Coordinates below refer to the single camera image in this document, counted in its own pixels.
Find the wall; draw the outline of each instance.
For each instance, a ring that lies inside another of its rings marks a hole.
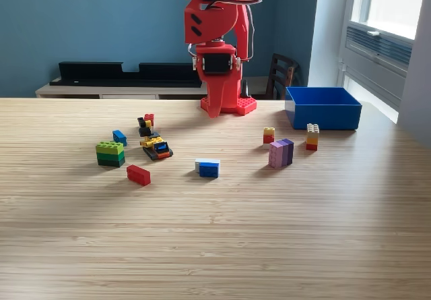
[[[336,86],[346,0],[317,0],[308,86]]]
[[[277,0],[253,6],[255,59],[246,76],[267,75]],[[0,96],[34,96],[59,76],[60,61],[190,61],[186,0],[0,0]]]
[[[398,124],[431,148],[431,0],[424,0],[419,16]]]
[[[278,0],[274,52],[296,60],[308,83],[317,0]]]

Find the blue bin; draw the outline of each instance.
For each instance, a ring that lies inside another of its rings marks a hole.
[[[362,105],[344,88],[286,88],[286,113],[294,129],[357,129]]]

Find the white lego brick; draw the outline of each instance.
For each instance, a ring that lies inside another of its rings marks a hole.
[[[220,167],[221,167],[220,160],[212,160],[210,158],[196,158],[196,160],[195,160],[195,172],[196,173],[199,173],[199,165],[201,163],[217,163],[217,164],[219,164],[218,171],[220,174]]]

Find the lego vehicle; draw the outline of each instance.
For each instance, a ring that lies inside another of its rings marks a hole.
[[[144,136],[144,139],[141,141],[141,146],[143,151],[152,160],[161,160],[171,157],[174,154],[169,148],[168,142],[165,142],[156,132],[152,133],[151,136]]]

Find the white wall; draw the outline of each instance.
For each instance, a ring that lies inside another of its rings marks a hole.
[[[431,0],[419,16],[398,124],[431,148]]]
[[[308,86],[336,86],[346,0],[317,0]]]

